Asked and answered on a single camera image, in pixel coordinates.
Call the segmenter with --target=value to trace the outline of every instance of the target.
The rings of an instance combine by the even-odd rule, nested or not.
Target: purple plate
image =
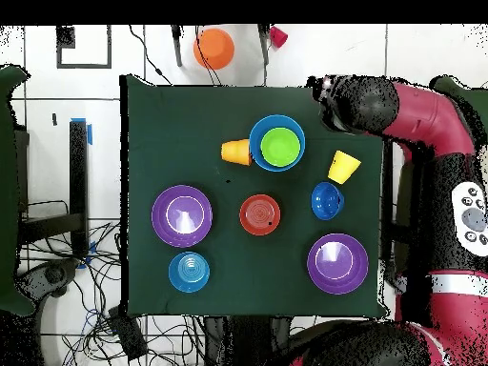
[[[212,207],[207,196],[188,185],[163,191],[152,206],[152,227],[165,243],[191,247],[203,240],[212,226]]]
[[[320,237],[309,252],[307,268],[314,284],[333,295],[356,289],[368,273],[368,255],[355,238],[347,234]]]

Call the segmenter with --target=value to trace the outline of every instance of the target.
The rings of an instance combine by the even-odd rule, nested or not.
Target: yellow cup
[[[244,166],[251,166],[251,162],[253,161],[249,152],[249,139],[222,143],[220,155],[222,156],[222,160],[243,164]]]
[[[344,184],[361,162],[345,152],[337,151],[329,169],[329,178],[338,184]]]

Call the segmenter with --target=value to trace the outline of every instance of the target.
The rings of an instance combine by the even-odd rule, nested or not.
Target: small blue bowl
[[[300,142],[300,153],[295,161],[288,166],[273,166],[264,159],[261,152],[261,140],[268,131],[274,128],[287,128],[290,131],[293,131]],[[251,134],[249,135],[249,149],[254,161],[259,167],[262,167],[269,172],[285,172],[293,167],[300,160],[303,152],[305,152],[305,134],[300,126],[289,116],[269,115],[257,122],[251,130]]]
[[[191,294],[205,286],[209,280],[210,267],[200,254],[181,253],[170,263],[169,276],[178,291]]]
[[[344,196],[330,182],[317,184],[312,191],[312,211],[320,220],[330,220],[344,206]]]

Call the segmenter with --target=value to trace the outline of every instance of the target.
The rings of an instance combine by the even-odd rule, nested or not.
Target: table
[[[381,316],[377,303],[381,139],[328,132],[309,89],[148,86],[126,76],[129,111],[129,315]],[[291,116],[305,132],[305,153],[283,173],[222,161],[222,142],[246,138],[264,116]],[[343,211],[331,221],[311,209],[314,186],[327,179],[336,150],[361,160],[339,186]],[[153,231],[151,209],[170,186],[201,190],[213,208],[207,236],[189,249],[165,244]],[[242,202],[254,193],[281,209],[277,229],[253,236],[239,223]],[[328,233],[346,233],[369,256],[363,284],[346,295],[321,292],[309,278],[307,254]],[[172,258],[193,251],[211,274],[195,294],[178,292],[168,279]]]

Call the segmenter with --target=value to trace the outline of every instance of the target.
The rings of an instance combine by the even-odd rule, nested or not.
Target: white floor
[[[289,34],[279,50],[270,48],[267,68],[269,87],[303,86],[309,75],[326,73],[387,74],[410,82],[428,85],[438,74],[455,75],[470,87],[480,87],[488,80],[488,42],[486,26],[468,25],[290,25],[276,24]],[[205,69],[193,57],[194,27],[186,27],[181,39],[183,67],[176,66],[170,26],[132,26],[147,45],[152,62],[174,84],[210,84]],[[220,26],[233,38],[233,62],[217,72],[224,85],[256,86],[263,83],[263,61],[256,25]],[[75,26],[75,49],[64,49],[63,63],[105,63],[107,30],[105,26]],[[92,124],[89,145],[90,227],[116,224],[120,217],[120,116],[119,74],[136,74],[154,84],[165,84],[144,57],[144,49],[130,33],[129,26],[112,27],[112,68],[57,69],[55,27],[0,27],[0,64],[24,67],[30,74],[25,85],[15,89],[11,105],[19,124],[30,133],[30,202],[63,199],[69,202],[69,122],[85,117]],[[52,115],[56,114],[57,125]],[[396,150],[395,187],[402,155]],[[62,204],[35,206],[31,216],[61,214]],[[94,234],[96,240],[100,234]],[[99,249],[116,253],[113,237]],[[44,255],[23,252],[21,270],[36,264]],[[100,269],[102,263],[94,262]],[[109,276],[120,277],[118,267]],[[93,283],[87,270],[77,270],[76,281],[84,292],[87,305],[93,307]],[[107,279],[103,289],[108,308],[120,298],[120,281]],[[394,309],[394,295],[387,288],[386,305]],[[73,343],[82,333],[86,311],[81,294],[74,285],[60,299],[50,298],[42,321],[42,346],[48,366],[61,366],[68,348],[62,335]],[[167,337],[161,330],[182,324],[180,316],[143,317],[142,330],[157,352],[185,350],[191,343],[176,327]],[[310,327],[314,317],[297,317],[296,327]],[[148,366],[153,356],[143,358]],[[117,359],[128,366],[126,359]],[[185,360],[194,363],[190,358]],[[131,366],[139,366],[133,361]],[[94,362],[90,366],[108,366]],[[152,366],[168,366],[156,357]]]

